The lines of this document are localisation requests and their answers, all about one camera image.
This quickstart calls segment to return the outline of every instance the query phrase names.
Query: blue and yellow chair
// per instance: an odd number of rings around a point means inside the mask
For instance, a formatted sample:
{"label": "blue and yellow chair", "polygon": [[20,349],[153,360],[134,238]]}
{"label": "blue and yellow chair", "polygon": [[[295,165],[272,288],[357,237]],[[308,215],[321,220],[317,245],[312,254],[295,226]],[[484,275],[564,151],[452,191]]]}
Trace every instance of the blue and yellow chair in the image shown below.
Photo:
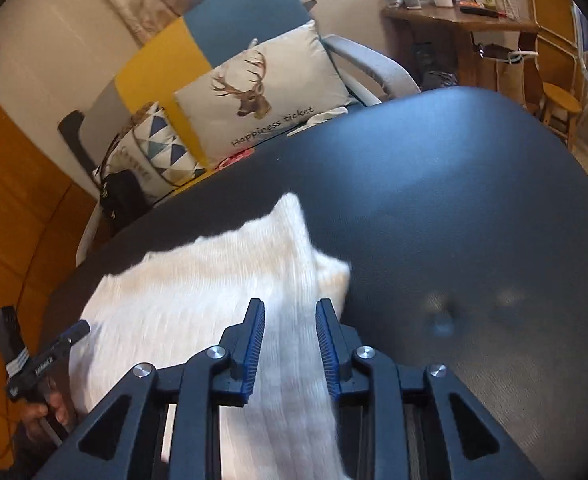
{"label": "blue and yellow chair", "polygon": [[[198,137],[174,101],[173,93],[247,49],[307,23],[312,17],[299,0],[206,0],[176,19],[147,43],[110,81],[83,115],[72,112],[59,125],[65,141],[88,173],[100,164],[110,142],[129,118],[148,102],[158,101],[196,159],[206,166]],[[420,92],[411,76],[395,61],[365,46],[338,36],[323,38],[326,49],[349,60],[381,85],[388,98]],[[356,79],[339,70],[347,88],[358,99],[352,107],[380,100]],[[190,181],[181,190],[212,173]],[[91,222],[97,224],[100,211]],[[77,264],[84,259],[94,227],[78,248]]]}

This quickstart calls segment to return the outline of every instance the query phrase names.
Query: round table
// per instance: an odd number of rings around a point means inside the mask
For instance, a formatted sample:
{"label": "round table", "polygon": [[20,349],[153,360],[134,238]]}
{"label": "round table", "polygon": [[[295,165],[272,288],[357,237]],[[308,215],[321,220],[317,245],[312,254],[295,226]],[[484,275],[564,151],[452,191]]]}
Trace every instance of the round table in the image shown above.
{"label": "round table", "polygon": [[52,295],[42,340],[104,274],[290,191],[315,247],[351,264],[343,322],[364,343],[449,365],[546,479],[586,472],[588,177],[493,92],[426,92],[267,142],[91,255]]}

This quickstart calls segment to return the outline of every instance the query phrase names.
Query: white cloth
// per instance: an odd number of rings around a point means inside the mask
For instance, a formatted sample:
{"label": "white cloth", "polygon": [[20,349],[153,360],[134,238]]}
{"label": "white cloth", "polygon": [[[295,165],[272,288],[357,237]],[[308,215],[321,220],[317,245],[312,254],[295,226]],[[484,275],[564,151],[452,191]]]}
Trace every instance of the white cloth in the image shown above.
{"label": "white cloth", "polygon": [[288,137],[292,135],[296,135],[298,132],[302,132],[312,126],[316,126],[317,124],[326,123],[327,121],[331,121],[334,117],[338,117],[340,115],[348,114],[349,110],[344,106],[339,106],[338,108],[334,108],[332,110],[328,110],[323,112],[322,114],[316,114],[314,117],[311,117],[303,126],[299,126],[295,130],[292,130],[287,134]]}
{"label": "white cloth", "polygon": [[[330,298],[340,315],[348,282],[347,264],[312,247],[292,194],[238,231],[148,254],[104,277],[82,313],[91,333],[70,356],[74,403],[90,411],[139,362],[185,362],[261,298],[265,332],[253,395],[244,409],[221,408],[223,479],[344,479],[315,304]],[[168,423],[165,460],[170,434]]]}

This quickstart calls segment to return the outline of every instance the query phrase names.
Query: wooden stool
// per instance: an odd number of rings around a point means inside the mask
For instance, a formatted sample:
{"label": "wooden stool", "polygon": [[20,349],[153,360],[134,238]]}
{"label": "wooden stool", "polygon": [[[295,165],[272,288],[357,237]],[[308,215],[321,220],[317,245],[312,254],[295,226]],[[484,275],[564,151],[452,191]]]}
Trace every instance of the wooden stool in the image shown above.
{"label": "wooden stool", "polygon": [[[541,122],[552,130],[552,133],[563,139],[567,149],[571,152],[576,142],[576,120],[581,115],[583,107],[570,92],[551,83],[543,83],[543,96],[545,97],[545,102]],[[552,112],[557,106],[567,112],[567,123],[565,123],[567,131],[565,133],[559,132],[549,125]]]}

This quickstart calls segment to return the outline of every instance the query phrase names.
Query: wooden shelf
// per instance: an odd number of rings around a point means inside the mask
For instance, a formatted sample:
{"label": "wooden shelf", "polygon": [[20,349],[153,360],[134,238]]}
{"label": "wooden shelf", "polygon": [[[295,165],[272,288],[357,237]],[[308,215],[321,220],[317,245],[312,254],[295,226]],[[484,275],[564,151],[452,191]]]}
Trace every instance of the wooden shelf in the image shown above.
{"label": "wooden shelf", "polygon": [[539,27],[532,20],[515,22],[507,18],[491,18],[461,12],[458,7],[447,9],[445,7],[426,6],[423,9],[410,10],[405,7],[398,9],[386,7],[382,11],[383,16],[393,20],[405,20],[407,22],[434,23],[440,22],[452,27],[460,27],[468,32],[480,32],[487,30],[511,30],[516,32],[538,33]]}

